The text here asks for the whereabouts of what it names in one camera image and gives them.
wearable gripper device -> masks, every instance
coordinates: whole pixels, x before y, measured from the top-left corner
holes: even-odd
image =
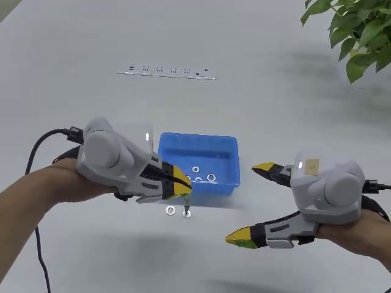
[[[342,225],[357,220],[362,209],[390,222],[377,202],[362,194],[376,194],[391,186],[365,180],[359,165],[343,157],[299,153],[294,165],[264,163],[253,171],[267,180],[290,187],[299,210],[285,217],[241,228],[228,235],[230,244],[246,248],[293,248],[315,240],[319,225]]]

human arm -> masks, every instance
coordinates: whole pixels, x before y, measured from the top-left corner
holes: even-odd
[[[347,225],[321,225],[317,237],[377,259],[391,273],[391,224],[375,212],[363,209],[361,218]]]
[[[83,178],[75,159],[30,173],[0,193],[0,282],[39,221],[56,204],[85,201],[113,192]]]

gray gripper housing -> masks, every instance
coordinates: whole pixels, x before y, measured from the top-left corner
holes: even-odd
[[[265,223],[269,247],[293,248],[292,240],[298,237],[315,238],[319,224],[342,225],[360,217],[365,176],[356,162],[299,153],[295,164],[285,166],[280,173],[290,175],[299,211]]]

hand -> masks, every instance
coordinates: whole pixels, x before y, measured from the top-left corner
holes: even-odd
[[[382,248],[390,247],[391,224],[377,213],[363,209],[358,221],[346,225],[321,225],[316,236],[355,254],[382,261]]]
[[[76,163],[76,159],[63,159],[46,168],[53,181],[54,204],[86,201],[115,192],[115,187],[93,183],[81,176],[76,171]]]

black cable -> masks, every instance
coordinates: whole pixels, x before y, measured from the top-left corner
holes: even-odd
[[[38,141],[35,143],[35,145],[33,146],[32,150],[31,150],[29,161],[28,161],[27,167],[26,167],[26,172],[24,174],[27,175],[27,174],[30,173],[31,167],[32,167],[32,162],[34,161],[35,154],[36,154],[39,146],[41,145],[41,143],[44,140],[46,140],[48,137],[50,137],[50,136],[52,136],[54,134],[65,134],[66,136],[68,136],[69,133],[70,133],[70,131],[68,129],[54,129],[54,130],[49,131],[49,132],[45,133],[44,135],[42,135],[38,139]],[[40,236],[40,233],[39,233],[38,226],[35,229],[35,238],[37,240],[38,260],[39,260],[39,263],[41,264],[41,267],[43,269],[43,273],[45,274],[46,288],[47,288],[48,293],[51,293],[48,268],[46,267],[46,264],[45,264],[45,262],[44,262],[44,260],[42,258],[41,236]]]

